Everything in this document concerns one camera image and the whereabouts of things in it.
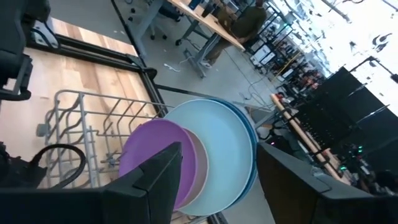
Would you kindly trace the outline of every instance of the plate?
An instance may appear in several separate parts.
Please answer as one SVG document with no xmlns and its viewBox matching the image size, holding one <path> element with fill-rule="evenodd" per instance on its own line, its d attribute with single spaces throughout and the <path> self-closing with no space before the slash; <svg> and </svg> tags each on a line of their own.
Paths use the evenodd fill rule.
<svg viewBox="0 0 398 224">
<path fill-rule="evenodd" d="M 252 150 L 252 153 L 253 153 L 253 158 L 256 159 L 257 135 L 256 135 L 255 130 L 251 126 L 251 123 L 248 120 L 248 117 L 246 117 L 246 115 L 244 115 L 244 113 L 239 108 L 237 108 L 235 105 L 233 105 L 232 103 L 230 103 L 228 101 L 221 100 L 221 99 L 212 99 L 212 100 L 226 105 L 229 109 L 234 111 L 236 113 L 236 115 L 239 116 L 239 118 L 241 118 L 244 126 L 249 131 L 250 140 L 251 140 L 251 144 L 252 144 L 251 150 Z M 253 166 L 252 166 L 251 169 L 252 169 L 252 171 L 251 171 L 251 174 L 250 174 L 250 178 L 249 178 L 248 184 L 244 188 L 242 194 L 234 201 L 234 203 L 231 206 L 233 206 L 234 204 L 240 202 L 249 193 L 250 189 L 253 187 L 254 181 L 256 180 L 256 176 L 257 176 L 257 168 L 256 168 L 256 164 L 255 163 L 253 163 Z"/>
<path fill-rule="evenodd" d="M 213 100 L 185 102 L 166 116 L 194 132 L 208 154 L 209 171 L 202 193 L 180 209 L 187 215 L 205 216 L 228 208 L 243 192 L 251 174 L 251 141 L 241 119 Z"/>
<path fill-rule="evenodd" d="M 185 201 L 181 204 L 181 208 L 191 204 L 202 192 L 205 187 L 205 183 L 208 175 L 208 156 L 202 141 L 198 136 L 188 129 L 185 129 L 188 135 L 191 137 L 193 146 L 195 146 L 195 152 L 197 155 L 197 177 L 193 182 L 193 187 Z"/>
<path fill-rule="evenodd" d="M 127 174 L 173 142 L 182 144 L 181 178 L 174 208 L 179 208 L 192 190 L 197 173 L 194 146 L 190 136 L 179 125 L 166 119 L 153 119 L 136 128 L 125 145 L 120 160 L 119 176 Z"/>
</svg>

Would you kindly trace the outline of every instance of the desk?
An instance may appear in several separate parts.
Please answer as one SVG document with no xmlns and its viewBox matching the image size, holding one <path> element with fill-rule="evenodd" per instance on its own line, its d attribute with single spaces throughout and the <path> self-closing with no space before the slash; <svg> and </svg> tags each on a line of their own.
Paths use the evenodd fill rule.
<svg viewBox="0 0 398 224">
<path fill-rule="evenodd" d="M 129 44 L 57 19 L 52 19 L 52 24 L 54 31 L 58 34 L 118 52 L 137 55 L 135 48 Z M 29 161 L 44 147 L 44 139 L 35 135 L 36 127 L 39 123 L 44 122 L 46 112 L 53 107 L 54 94 L 59 90 L 76 90 L 150 101 L 149 94 L 144 88 L 144 84 L 138 73 L 35 49 L 26 48 L 24 53 L 30 55 L 33 59 L 32 63 L 34 67 L 29 83 L 29 90 L 32 92 L 32 97 L 30 100 L 22 102 L 3 101 L 0 113 L 0 141 L 4 141 L 7 151 L 11 156 L 21 156 L 23 159 Z M 69 107 L 74 101 L 75 96 L 62 95 L 60 107 Z M 90 111 L 109 113 L 109 110 L 114 105 L 113 101 L 94 99 L 90 98 L 90 96 L 85 98 L 84 101 L 85 110 Z M 121 101 L 116 111 L 123 113 L 127 106 L 127 102 Z M 127 114 L 137 113 L 140 108 L 140 105 L 132 105 Z M 144 107 L 142 112 L 151 115 L 156 114 L 152 106 Z M 86 120 L 96 129 L 103 126 L 104 118 L 86 117 Z M 136 128 L 143 122 L 145 122 L 144 119 L 138 119 L 132 126 Z M 97 139 L 95 141 L 96 156 L 98 160 L 101 160 L 105 157 L 105 153 L 107 153 L 104 149 L 104 141 L 97 142 Z M 120 150 L 120 143 L 118 141 L 110 139 L 109 144 L 115 150 Z M 100 174 L 101 183 L 109 183 L 114 176 L 115 174 L 111 173 Z M 82 174 L 76 180 L 77 185 L 85 182 L 87 179 L 87 174 Z M 183 224 L 186 219 L 187 217 L 185 216 L 176 217 L 172 224 Z"/>
<path fill-rule="evenodd" d="M 282 105 L 282 103 L 280 103 L 278 97 L 276 97 L 275 94 L 271 94 L 271 100 L 272 102 L 274 102 L 274 104 L 276 105 L 277 109 L 282 111 L 285 109 L 285 107 Z M 286 119 L 290 119 L 292 116 L 288 113 L 288 112 L 284 112 L 283 113 L 284 117 Z M 294 131 L 296 131 L 296 133 L 303 139 L 304 143 L 307 145 L 307 147 L 313 152 L 313 153 L 317 153 L 320 150 L 320 146 L 313 140 L 310 139 L 308 133 L 306 134 L 306 132 L 300 128 L 299 124 L 300 121 L 295 119 L 292 119 L 289 121 L 289 123 L 292 125 L 292 127 L 294 128 Z M 329 174 L 334 177 L 336 180 L 339 180 L 345 184 L 351 184 L 351 182 L 349 181 L 349 175 L 345 172 L 343 177 L 339 177 L 339 175 L 336 173 L 335 169 L 338 169 L 339 167 L 339 160 L 330 152 L 329 149 L 325 150 L 323 153 L 317 154 L 316 157 L 320 162 L 325 162 L 325 156 L 328 156 L 330 158 L 330 163 L 326 163 L 325 164 L 325 169 L 329 172 Z"/>
<path fill-rule="evenodd" d="M 141 23 L 135 28 L 131 29 L 134 32 L 131 32 L 132 36 L 134 37 L 134 40 L 136 42 L 136 45 L 141 53 L 140 56 L 145 57 L 146 52 L 145 52 L 145 47 L 142 43 L 142 36 L 144 35 L 145 31 L 148 29 L 149 25 L 151 22 L 154 20 L 156 14 L 158 13 L 159 9 L 162 7 L 164 1 L 166 0 L 155 0 L 152 2 L 152 4 L 149 6 L 146 15 L 144 18 L 142 18 Z M 168 0 L 171 4 L 173 4 L 175 7 L 179 8 L 182 12 L 184 12 L 187 16 L 190 16 L 195 19 L 195 21 L 191 24 L 190 28 L 187 31 L 191 33 L 194 28 L 198 25 L 198 23 L 202 23 L 207 28 L 209 28 L 211 31 L 214 32 L 214 34 L 210 37 L 210 39 L 207 41 L 205 46 L 201 48 L 199 53 L 194 56 L 192 59 L 191 53 L 184 51 L 184 55 L 186 57 L 190 57 L 190 62 L 192 65 L 196 68 L 199 68 L 201 71 L 201 77 L 205 77 L 204 71 L 201 69 L 201 65 L 199 62 L 203 59 L 204 55 L 206 52 L 211 50 L 214 45 L 219 41 L 219 39 L 222 37 L 229 42 L 231 42 L 233 45 L 237 46 L 238 48 L 244 50 L 244 47 L 229 33 L 227 33 L 224 28 L 218 24 L 218 20 L 215 16 L 209 14 L 205 18 L 201 16 L 203 12 L 203 8 L 201 6 L 198 6 L 194 11 L 191 10 L 187 5 L 189 3 L 189 0 Z"/>
</svg>

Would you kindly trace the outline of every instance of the floor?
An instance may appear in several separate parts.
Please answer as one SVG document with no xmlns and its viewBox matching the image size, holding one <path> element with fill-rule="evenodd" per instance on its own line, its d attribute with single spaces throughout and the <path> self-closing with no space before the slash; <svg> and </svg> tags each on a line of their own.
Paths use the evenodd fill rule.
<svg viewBox="0 0 398 224">
<path fill-rule="evenodd" d="M 124 0 L 116 2 L 122 15 L 128 17 L 131 6 Z M 57 19 L 129 43 L 110 0 L 50 0 L 50 5 L 52 16 Z M 208 71 L 207 77 L 201 79 L 188 62 L 180 63 L 185 60 L 183 49 L 193 50 L 193 47 L 188 42 L 183 42 L 178 47 L 174 44 L 189 26 L 187 19 L 183 18 L 178 23 L 170 19 L 158 19 L 158 22 L 167 31 L 167 40 L 162 39 L 161 34 L 157 34 L 155 40 L 150 40 L 149 32 L 143 40 L 147 51 L 147 66 L 158 70 L 155 78 L 157 84 L 216 96 L 235 103 L 261 107 L 272 104 L 269 95 L 275 93 L 276 84 L 270 83 L 268 79 L 255 72 L 247 55 L 234 47 L 228 48 L 213 69 Z M 189 38 L 199 46 L 205 43 L 205 39 L 196 34 Z M 180 72 L 169 70 L 164 66 L 165 63 Z M 166 104 L 171 106 L 195 98 L 169 91 L 161 90 L 160 93 Z M 244 200 L 223 213 L 230 224 L 274 223 L 258 181 Z"/>
</svg>

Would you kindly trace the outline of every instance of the gray wire rack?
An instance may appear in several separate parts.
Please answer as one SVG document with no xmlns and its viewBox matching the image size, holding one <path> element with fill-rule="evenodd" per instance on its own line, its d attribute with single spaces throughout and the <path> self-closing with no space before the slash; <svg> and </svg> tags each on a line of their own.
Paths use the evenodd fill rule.
<svg viewBox="0 0 398 224">
<path fill-rule="evenodd" d="M 160 111 L 155 113 L 154 106 Z M 140 124 L 157 118 L 172 106 L 96 93 L 60 90 L 53 108 L 38 124 L 36 135 L 46 146 L 66 143 L 79 147 L 86 155 L 85 171 L 66 188 L 106 185 L 118 178 L 121 149 L 131 132 Z M 49 151 L 43 159 L 48 167 L 41 187 L 48 188 L 72 175 L 80 163 L 77 155 L 66 149 Z M 173 214 L 173 224 L 202 223 L 206 217 Z"/>
</svg>

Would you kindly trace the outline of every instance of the black cable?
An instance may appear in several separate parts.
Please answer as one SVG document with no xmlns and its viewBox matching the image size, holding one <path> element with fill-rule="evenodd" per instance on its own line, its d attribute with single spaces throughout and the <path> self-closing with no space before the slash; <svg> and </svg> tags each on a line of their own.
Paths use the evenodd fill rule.
<svg viewBox="0 0 398 224">
<path fill-rule="evenodd" d="M 63 180 L 63 181 L 59 182 L 57 185 L 51 187 L 51 188 L 55 188 L 55 189 L 61 189 L 61 188 L 64 188 L 65 186 L 67 186 L 68 184 L 70 184 L 72 181 L 74 181 L 84 171 L 85 166 L 86 166 L 86 156 L 82 150 L 80 150 L 76 146 L 72 146 L 69 144 L 53 144 L 53 145 L 47 146 L 47 147 L 43 148 L 42 150 L 40 150 L 33 157 L 33 159 L 29 162 L 29 165 L 30 166 L 39 166 L 39 162 L 40 162 L 42 156 L 44 155 L 44 153 L 49 150 L 56 149 L 56 148 L 64 148 L 64 149 L 72 150 L 75 153 L 77 153 L 80 158 L 80 164 L 79 164 L 77 170 L 71 176 L 66 178 L 65 180 Z"/>
</svg>

